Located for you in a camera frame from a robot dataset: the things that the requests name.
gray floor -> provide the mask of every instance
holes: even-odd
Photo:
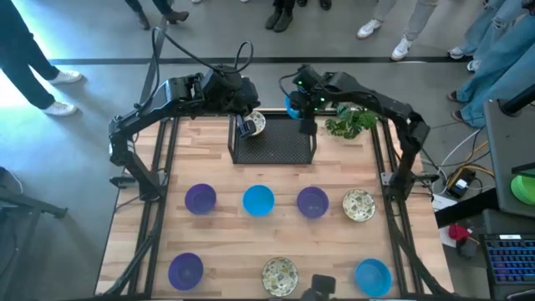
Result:
[[[121,59],[150,57],[150,33],[137,28],[121,0],[13,0],[51,59]],[[152,24],[161,17],[150,0],[142,0]],[[296,8],[286,33],[263,30],[270,13],[268,0],[206,0],[192,5],[176,0],[175,8],[191,11],[185,24],[168,33],[200,57],[232,57],[244,39],[251,39],[257,57],[388,57],[400,39],[413,0],[398,3],[379,34],[366,41],[354,38],[368,21],[375,0],[337,0],[324,12],[315,1]],[[442,0],[411,56],[443,56],[461,41],[464,29],[480,9],[480,1]],[[181,58],[166,43],[162,57]],[[277,80],[298,64],[254,64],[244,72],[257,85],[264,107],[280,107],[283,97]],[[457,106],[445,100],[470,75],[464,64],[317,64],[322,71],[344,70],[362,84],[412,104],[431,126],[451,122]],[[49,118],[29,105],[0,74],[0,158],[15,172],[25,191],[47,202],[68,207],[64,220],[44,217],[28,265],[28,290],[18,300],[60,300],[92,295],[103,256],[117,190],[110,176],[120,173],[108,158],[107,124],[139,101],[147,65],[75,65],[85,75],[79,84],[49,87],[58,100],[76,104],[81,112],[64,119]],[[206,69],[197,65],[165,65],[162,79]],[[436,163],[473,130],[452,125],[432,130],[425,148]],[[481,134],[479,141],[485,140]],[[449,162],[462,161],[471,145],[464,145]],[[489,166],[487,159],[484,166]],[[446,250],[458,293],[485,297],[484,269]]]

wooden table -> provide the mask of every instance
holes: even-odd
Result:
[[[323,122],[318,118],[318,149],[312,165],[255,166],[232,164],[227,118],[181,120],[153,298],[269,298],[261,271],[277,256],[289,258],[298,268],[299,284],[288,298],[299,298],[315,273],[337,278],[334,297],[365,297],[354,284],[355,267],[365,258],[378,258],[389,266],[393,287],[388,296],[399,297],[371,134],[365,131],[354,140],[343,140],[328,135]],[[142,131],[136,144],[148,166],[157,130],[154,125]],[[388,162],[384,144],[382,150]],[[184,204],[187,190],[198,183],[210,184],[217,191],[217,206],[208,216],[194,216]],[[251,217],[243,209],[242,195],[255,184],[271,187],[276,195],[276,206],[268,217]],[[321,187],[329,196],[329,210],[318,220],[306,219],[297,209],[297,194],[306,186]],[[353,222],[344,215],[342,199],[354,188],[368,191],[375,199],[376,213],[367,222]],[[137,189],[121,191],[118,204],[137,193]],[[452,291],[429,197],[414,195],[407,206],[416,251],[440,284]],[[134,202],[115,214],[97,293],[109,288],[132,259],[142,207],[141,202]],[[167,272],[173,258],[186,252],[202,259],[205,274],[196,288],[181,292],[170,285]],[[406,258],[404,266],[411,287]],[[145,282],[144,276],[142,272],[140,283]]]

potted plant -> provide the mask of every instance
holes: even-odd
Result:
[[[338,118],[325,121],[325,128],[331,135],[353,139],[362,130],[369,130],[377,122],[377,116],[367,109],[356,105],[339,105]]]

shoe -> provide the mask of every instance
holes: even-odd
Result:
[[[147,16],[145,16],[145,13],[136,13],[135,16],[137,17],[137,23],[143,28],[143,30],[149,30],[150,29],[150,23]]]
[[[457,99],[457,91],[453,91],[451,93],[449,93],[446,98],[449,100],[449,101],[453,101],[453,102],[458,102],[460,103],[460,101]]]
[[[278,20],[283,15],[283,12],[275,11],[266,21],[266,29],[272,30],[275,28],[275,25],[277,24]]]
[[[455,121],[465,122],[465,120],[462,119],[462,114],[459,110],[451,112],[451,118]]]
[[[462,59],[465,56],[465,53],[459,47],[448,50],[448,54],[452,59]]]
[[[391,59],[394,61],[401,61],[408,53],[412,41],[409,41],[405,36],[401,39],[400,43],[395,46],[394,51],[392,52]]]
[[[290,26],[290,23],[293,20],[293,15],[289,15],[287,13],[283,13],[281,18],[278,20],[277,24],[275,24],[275,27],[273,28],[273,31],[275,33],[281,33],[288,29],[288,26]]]
[[[482,65],[481,60],[473,59],[473,60],[470,61],[470,63],[468,63],[468,65],[466,66],[466,69],[469,72],[476,72],[481,65]]]
[[[187,20],[188,17],[190,17],[189,12],[171,12],[164,15],[166,17],[167,22],[171,24],[176,24],[176,21],[184,22]]]
[[[381,21],[371,19],[359,29],[359,32],[357,33],[357,38],[368,38],[372,33],[374,33],[377,28],[381,27],[381,25],[383,25]]]
[[[59,101],[54,101],[48,108],[43,109],[43,113],[54,116],[68,116],[76,112],[74,105],[65,104]]]
[[[58,76],[55,79],[51,79],[48,82],[50,84],[71,84],[81,80],[84,76],[78,71],[67,70],[59,71]]]
[[[329,10],[333,6],[332,0],[319,0],[319,6],[324,10]]]

jeans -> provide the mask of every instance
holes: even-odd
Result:
[[[466,55],[482,59],[491,46],[509,29],[514,21],[527,13],[522,0],[489,0],[485,9],[465,33],[459,47]]]
[[[287,14],[292,14],[293,7],[295,7],[295,0],[273,0],[273,6],[279,12],[286,10]]]
[[[396,2],[397,0],[379,0],[375,7],[374,19],[384,22],[386,15],[394,7]],[[415,10],[410,16],[409,24],[403,32],[409,41],[414,41],[418,38],[437,5],[438,0],[418,0]]]
[[[143,7],[141,7],[139,0],[125,0],[126,4],[132,8],[132,10],[136,13],[143,13]],[[168,13],[171,13],[173,10],[171,9],[171,6],[167,2],[167,0],[152,0],[154,5],[156,5],[156,8],[160,11],[161,14],[166,15]]]
[[[535,17],[524,17],[487,52],[484,64],[457,90],[467,105],[461,110],[469,125],[483,127],[483,104],[490,99],[512,99],[535,83]]]
[[[33,76],[29,66],[32,66],[44,79],[55,79],[59,70],[44,57],[11,1],[6,1],[4,4],[3,13],[12,21],[10,30],[17,32],[18,35],[6,44],[0,45],[0,66],[9,80],[32,105],[46,109],[54,103],[55,99]]]

